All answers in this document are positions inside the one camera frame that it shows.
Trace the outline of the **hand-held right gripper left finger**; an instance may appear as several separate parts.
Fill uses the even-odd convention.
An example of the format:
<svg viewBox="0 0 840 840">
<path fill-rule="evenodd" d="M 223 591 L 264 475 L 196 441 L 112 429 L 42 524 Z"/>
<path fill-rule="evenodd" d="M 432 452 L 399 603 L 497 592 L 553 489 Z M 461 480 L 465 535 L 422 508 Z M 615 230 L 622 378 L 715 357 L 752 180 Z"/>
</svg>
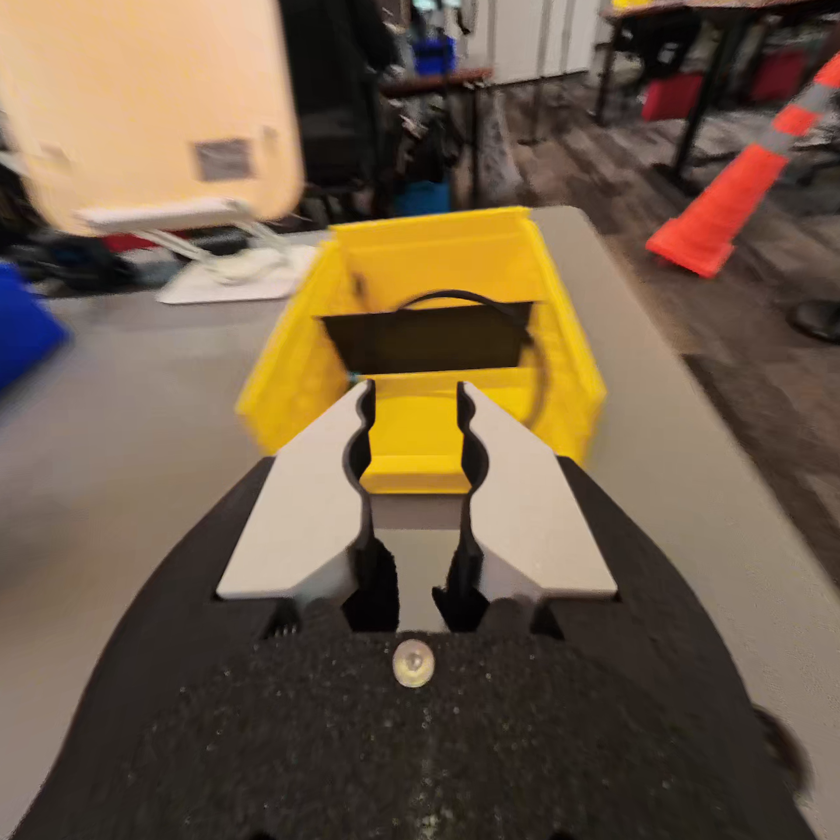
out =
<svg viewBox="0 0 840 840">
<path fill-rule="evenodd" d="M 398 627 L 396 563 L 375 536 L 361 478 L 371 463 L 375 383 L 353 385 L 282 446 L 217 584 L 223 601 L 337 605 L 358 632 Z"/>
</svg>

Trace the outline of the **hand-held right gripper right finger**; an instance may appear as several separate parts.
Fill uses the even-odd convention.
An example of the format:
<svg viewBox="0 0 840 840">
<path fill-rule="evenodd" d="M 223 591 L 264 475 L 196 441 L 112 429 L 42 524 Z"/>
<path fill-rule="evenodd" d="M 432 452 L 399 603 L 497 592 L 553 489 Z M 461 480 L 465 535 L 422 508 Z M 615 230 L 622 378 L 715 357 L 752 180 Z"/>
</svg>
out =
<svg viewBox="0 0 840 840">
<path fill-rule="evenodd" d="M 433 598 L 450 632 L 473 632 L 492 602 L 610 600 L 618 586 L 551 447 L 477 386 L 456 387 L 469 489 L 446 582 Z"/>
</svg>

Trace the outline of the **yellow storage bin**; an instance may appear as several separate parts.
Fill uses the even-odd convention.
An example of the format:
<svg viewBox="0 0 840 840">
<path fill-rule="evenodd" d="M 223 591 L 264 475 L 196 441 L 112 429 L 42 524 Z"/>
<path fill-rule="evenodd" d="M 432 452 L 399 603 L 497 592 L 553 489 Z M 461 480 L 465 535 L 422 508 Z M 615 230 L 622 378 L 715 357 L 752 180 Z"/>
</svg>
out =
<svg viewBox="0 0 840 840">
<path fill-rule="evenodd" d="M 321 317 L 532 301 L 527 346 L 506 369 L 349 373 Z M 606 388 L 554 259 L 524 207 L 332 228 L 241 392 L 236 411 L 275 454 L 357 379 L 375 381 L 371 463 L 379 495 L 463 494 L 456 386 L 470 382 L 559 456 L 585 464 Z"/>
</svg>

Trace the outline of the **blue storage bin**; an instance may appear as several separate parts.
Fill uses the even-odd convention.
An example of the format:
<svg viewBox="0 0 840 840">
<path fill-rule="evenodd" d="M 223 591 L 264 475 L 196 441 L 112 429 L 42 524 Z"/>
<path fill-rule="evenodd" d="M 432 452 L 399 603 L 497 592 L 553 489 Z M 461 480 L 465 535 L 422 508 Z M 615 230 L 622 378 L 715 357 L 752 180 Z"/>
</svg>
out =
<svg viewBox="0 0 840 840">
<path fill-rule="evenodd" d="M 70 339 L 18 269 L 1 264 L 1 392 L 7 391 Z"/>
</svg>

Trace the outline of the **orange traffic cone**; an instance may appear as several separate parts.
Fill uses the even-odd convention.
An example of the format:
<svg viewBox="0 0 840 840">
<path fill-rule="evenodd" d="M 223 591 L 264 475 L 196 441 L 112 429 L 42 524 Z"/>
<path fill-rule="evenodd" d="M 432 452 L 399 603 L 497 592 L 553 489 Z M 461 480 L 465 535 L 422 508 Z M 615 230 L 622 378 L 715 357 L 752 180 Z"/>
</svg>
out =
<svg viewBox="0 0 840 840">
<path fill-rule="evenodd" d="M 788 164 L 795 143 L 820 122 L 838 88 L 839 55 L 835 54 L 756 142 L 647 241 L 647 251 L 700 278 L 715 277 L 734 250 L 733 240 Z"/>
</svg>

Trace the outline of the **red storage bin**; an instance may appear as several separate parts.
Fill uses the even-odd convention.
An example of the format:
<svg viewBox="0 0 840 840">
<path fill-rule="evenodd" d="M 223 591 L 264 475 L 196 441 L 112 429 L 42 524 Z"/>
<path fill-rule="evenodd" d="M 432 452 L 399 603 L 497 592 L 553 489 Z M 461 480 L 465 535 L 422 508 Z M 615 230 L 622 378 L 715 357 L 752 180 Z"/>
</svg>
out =
<svg viewBox="0 0 840 840">
<path fill-rule="evenodd" d="M 641 120 L 687 119 L 697 101 L 703 78 L 700 72 L 677 72 L 652 80 L 646 89 Z"/>
</svg>

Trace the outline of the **wooden laptop stand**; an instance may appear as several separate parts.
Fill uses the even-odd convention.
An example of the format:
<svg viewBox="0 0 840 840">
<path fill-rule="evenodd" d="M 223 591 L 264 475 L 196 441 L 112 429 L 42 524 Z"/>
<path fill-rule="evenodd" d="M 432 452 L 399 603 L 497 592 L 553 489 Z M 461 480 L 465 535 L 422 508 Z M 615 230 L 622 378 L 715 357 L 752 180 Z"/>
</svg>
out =
<svg viewBox="0 0 840 840">
<path fill-rule="evenodd" d="M 1 3 L 2 112 L 58 270 L 109 238 L 185 265 L 167 305 L 290 298 L 316 255 L 268 223 L 304 173 L 278 2 Z"/>
</svg>

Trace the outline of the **narrow wooden table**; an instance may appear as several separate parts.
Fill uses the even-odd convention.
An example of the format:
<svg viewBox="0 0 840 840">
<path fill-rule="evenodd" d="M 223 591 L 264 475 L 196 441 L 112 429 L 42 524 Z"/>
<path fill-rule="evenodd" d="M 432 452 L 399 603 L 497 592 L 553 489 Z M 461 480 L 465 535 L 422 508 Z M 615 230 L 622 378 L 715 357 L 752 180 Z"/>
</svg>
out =
<svg viewBox="0 0 840 840">
<path fill-rule="evenodd" d="M 480 133 L 482 97 L 494 81 L 492 64 L 483 59 L 479 63 L 460 65 L 449 73 L 434 75 L 412 74 L 400 78 L 380 81 L 379 91 L 388 100 L 407 100 L 431 95 L 447 95 L 453 92 L 469 96 L 469 119 L 467 121 L 469 141 L 470 206 L 477 209 L 480 203 Z"/>
</svg>

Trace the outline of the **small blue bin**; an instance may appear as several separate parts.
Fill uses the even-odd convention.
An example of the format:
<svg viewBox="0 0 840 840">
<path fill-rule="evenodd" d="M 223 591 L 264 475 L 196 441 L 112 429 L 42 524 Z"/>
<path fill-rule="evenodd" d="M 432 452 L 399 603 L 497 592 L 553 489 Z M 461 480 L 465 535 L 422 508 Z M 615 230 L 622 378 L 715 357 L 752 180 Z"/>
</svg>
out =
<svg viewBox="0 0 840 840">
<path fill-rule="evenodd" d="M 447 76 L 457 68 L 457 40 L 451 36 L 415 39 L 411 50 L 418 76 Z"/>
</svg>

